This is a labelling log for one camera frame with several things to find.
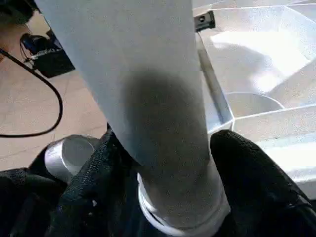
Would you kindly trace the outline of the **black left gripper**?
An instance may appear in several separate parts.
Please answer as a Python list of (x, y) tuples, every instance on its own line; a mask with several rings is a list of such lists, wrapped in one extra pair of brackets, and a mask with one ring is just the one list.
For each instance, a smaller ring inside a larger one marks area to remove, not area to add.
[(216, 27), (215, 16), (213, 11), (200, 14), (194, 17), (195, 31), (200, 32), (205, 29), (213, 29)]

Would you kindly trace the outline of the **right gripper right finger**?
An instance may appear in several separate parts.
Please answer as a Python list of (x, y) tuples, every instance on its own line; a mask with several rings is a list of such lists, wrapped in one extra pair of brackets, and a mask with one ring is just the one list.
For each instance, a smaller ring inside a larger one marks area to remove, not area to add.
[(231, 208), (218, 237), (314, 237), (316, 210), (255, 143), (231, 130), (211, 135), (210, 150)]

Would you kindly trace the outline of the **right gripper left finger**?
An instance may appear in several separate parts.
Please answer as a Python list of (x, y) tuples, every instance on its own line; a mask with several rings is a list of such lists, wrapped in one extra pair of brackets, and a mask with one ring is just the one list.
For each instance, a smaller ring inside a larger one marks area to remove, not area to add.
[(49, 237), (143, 237), (136, 164), (111, 129), (51, 214)]

